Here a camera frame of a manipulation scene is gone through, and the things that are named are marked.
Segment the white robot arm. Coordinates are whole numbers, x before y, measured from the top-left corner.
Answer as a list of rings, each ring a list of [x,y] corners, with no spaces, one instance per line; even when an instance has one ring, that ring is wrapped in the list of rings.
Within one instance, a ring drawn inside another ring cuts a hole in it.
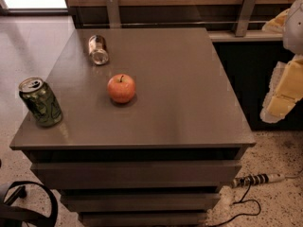
[[[283,47],[294,53],[287,63],[276,64],[259,115],[263,122],[277,123],[303,98],[303,0],[295,0],[262,30],[280,32]]]

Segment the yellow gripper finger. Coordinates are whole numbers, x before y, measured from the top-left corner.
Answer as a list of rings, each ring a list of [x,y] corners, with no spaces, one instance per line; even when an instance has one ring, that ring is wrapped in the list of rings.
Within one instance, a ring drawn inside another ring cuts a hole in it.
[[[260,118],[277,123],[303,98],[303,57],[295,55],[287,63],[279,61],[269,83],[269,92],[262,103]]]
[[[262,30],[265,32],[282,33],[288,12],[289,9],[285,9],[280,12],[275,18],[266,22],[265,25],[262,27]]]

